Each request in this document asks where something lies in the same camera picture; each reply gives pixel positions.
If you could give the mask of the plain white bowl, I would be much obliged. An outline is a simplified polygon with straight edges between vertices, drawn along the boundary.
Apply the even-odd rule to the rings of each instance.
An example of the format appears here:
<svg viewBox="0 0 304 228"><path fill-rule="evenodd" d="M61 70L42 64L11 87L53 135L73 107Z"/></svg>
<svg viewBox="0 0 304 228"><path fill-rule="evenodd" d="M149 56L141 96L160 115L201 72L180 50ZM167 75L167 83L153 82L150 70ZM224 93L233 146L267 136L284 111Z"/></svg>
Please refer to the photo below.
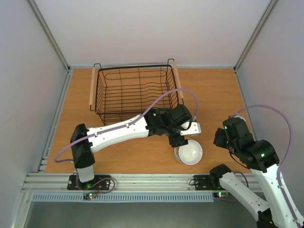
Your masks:
<svg viewBox="0 0 304 228"><path fill-rule="evenodd" d="M186 165L195 165L203 156L202 146L195 140L188 140L187 145L178 148L178 157Z"/></svg>

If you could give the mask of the dotted patterned white bowl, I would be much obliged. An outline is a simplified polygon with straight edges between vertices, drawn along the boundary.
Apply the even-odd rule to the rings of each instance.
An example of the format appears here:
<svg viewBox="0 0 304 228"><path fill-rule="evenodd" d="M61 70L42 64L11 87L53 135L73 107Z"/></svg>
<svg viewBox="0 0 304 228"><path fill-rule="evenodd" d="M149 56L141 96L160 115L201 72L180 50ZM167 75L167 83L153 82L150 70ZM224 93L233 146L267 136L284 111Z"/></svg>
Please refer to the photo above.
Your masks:
<svg viewBox="0 0 304 228"><path fill-rule="evenodd" d="M174 148L174 156L176 158L176 160L179 162L179 163L182 163L180 157L179 157L179 147L175 147Z"/></svg>

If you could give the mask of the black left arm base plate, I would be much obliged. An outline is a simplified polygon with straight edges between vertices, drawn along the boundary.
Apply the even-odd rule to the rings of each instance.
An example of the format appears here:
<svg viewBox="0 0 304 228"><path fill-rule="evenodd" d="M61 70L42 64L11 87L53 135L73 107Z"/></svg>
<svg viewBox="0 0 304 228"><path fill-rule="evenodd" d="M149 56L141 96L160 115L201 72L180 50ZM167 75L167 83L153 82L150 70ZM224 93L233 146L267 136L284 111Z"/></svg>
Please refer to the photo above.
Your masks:
<svg viewBox="0 0 304 228"><path fill-rule="evenodd" d="M111 186L110 175L95 175L94 178L87 182L81 182L78 179L76 183L76 175L70 175L67 190L89 190L89 191L108 191Z"/></svg>

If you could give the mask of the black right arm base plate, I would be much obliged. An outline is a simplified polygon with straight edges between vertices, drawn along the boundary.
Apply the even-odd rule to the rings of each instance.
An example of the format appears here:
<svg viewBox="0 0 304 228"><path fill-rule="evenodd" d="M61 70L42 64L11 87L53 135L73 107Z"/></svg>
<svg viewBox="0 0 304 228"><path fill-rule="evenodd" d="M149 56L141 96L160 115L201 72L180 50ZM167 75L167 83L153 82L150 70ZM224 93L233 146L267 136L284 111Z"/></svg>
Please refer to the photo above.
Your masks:
<svg viewBox="0 0 304 228"><path fill-rule="evenodd" d="M194 175L195 190L219 190L218 179L212 175Z"/></svg>

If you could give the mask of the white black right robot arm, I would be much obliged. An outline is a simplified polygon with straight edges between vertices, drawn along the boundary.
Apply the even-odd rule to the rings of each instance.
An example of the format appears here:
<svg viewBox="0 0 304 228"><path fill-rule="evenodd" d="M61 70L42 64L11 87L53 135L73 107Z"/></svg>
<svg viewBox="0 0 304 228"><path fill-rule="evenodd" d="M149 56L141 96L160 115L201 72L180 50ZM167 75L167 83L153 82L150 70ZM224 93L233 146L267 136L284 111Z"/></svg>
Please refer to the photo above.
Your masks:
<svg viewBox="0 0 304 228"><path fill-rule="evenodd" d="M302 228L304 217L295 206L284 179L278 173L280 161L271 143L256 141L244 119L229 118L217 129L214 144L250 169L258 181L265 199L245 186L226 165L209 172L210 184L230 192L253 216L259 228Z"/></svg>

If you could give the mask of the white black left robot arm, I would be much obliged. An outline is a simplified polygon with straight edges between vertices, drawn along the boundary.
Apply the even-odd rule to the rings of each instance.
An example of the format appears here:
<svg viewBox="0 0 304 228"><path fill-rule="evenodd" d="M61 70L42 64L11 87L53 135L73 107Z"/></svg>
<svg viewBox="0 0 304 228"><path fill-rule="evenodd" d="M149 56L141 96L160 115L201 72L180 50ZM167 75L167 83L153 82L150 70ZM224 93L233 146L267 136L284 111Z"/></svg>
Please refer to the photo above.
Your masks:
<svg viewBox="0 0 304 228"><path fill-rule="evenodd" d="M170 146L175 148L187 145L185 136L195 133L200 133L200 127L183 104L173 109L152 108L127 121L100 128L87 129L85 124L79 124L70 139L78 182L84 189L94 187L94 153L105 147L135 138L166 135Z"/></svg>

